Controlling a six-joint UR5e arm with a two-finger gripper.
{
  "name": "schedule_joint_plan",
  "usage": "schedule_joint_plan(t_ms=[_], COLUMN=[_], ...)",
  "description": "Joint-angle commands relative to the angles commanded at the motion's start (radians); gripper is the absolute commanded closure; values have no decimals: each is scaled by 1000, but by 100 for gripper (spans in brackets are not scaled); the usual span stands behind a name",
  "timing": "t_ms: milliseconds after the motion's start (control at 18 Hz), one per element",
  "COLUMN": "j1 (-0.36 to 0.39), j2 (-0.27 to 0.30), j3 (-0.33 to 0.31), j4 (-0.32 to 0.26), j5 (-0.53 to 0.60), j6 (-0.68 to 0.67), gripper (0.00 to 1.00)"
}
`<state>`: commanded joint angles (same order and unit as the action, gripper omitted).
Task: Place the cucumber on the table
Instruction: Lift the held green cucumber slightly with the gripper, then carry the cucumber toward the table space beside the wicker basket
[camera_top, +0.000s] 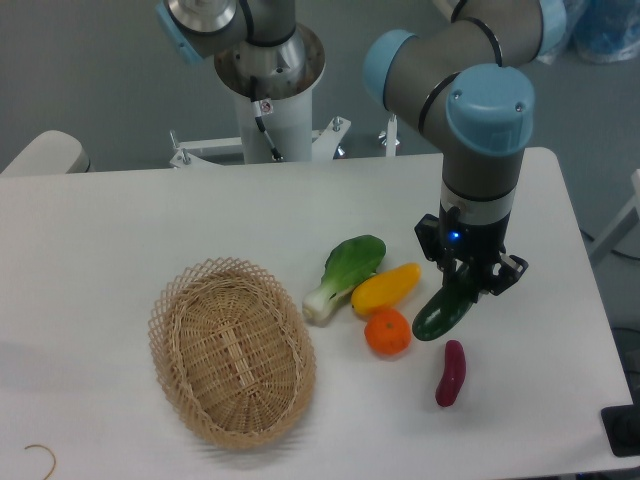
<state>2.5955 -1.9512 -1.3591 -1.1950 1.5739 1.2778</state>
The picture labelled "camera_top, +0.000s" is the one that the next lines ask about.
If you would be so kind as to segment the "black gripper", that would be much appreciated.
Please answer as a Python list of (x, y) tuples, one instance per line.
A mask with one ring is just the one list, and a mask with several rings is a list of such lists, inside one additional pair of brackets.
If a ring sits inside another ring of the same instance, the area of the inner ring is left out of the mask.
[(461, 265), (470, 268), (476, 285), (470, 299), (477, 303), (483, 293), (494, 296), (515, 285), (528, 268), (526, 260), (509, 255), (504, 245), (510, 216), (493, 223), (474, 225), (462, 221), (458, 207), (426, 214), (414, 227), (427, 260), (442, 272), (442, 285), (448, 285)]

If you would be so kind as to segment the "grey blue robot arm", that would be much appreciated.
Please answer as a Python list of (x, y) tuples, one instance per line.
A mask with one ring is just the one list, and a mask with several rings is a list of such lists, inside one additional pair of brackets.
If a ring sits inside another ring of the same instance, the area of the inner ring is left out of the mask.
[[(325, 66), (315, 34), (291, 1), (161, 1), (158, 22), (188, 64), (211, 58), (240, 100), (249, 163), (308, 161), (307, 95)], [(527, 269), (504, 246), (535, 94), (521, 66), (562, 38), (560, 1), (460, 1), (449, 27), (423, 39), (380, 36), (363, 64), (368, 94), (443, 156), (440, 210), (416, 225), (445, 284), (468, 273), (475, 295), (499, 295)]]

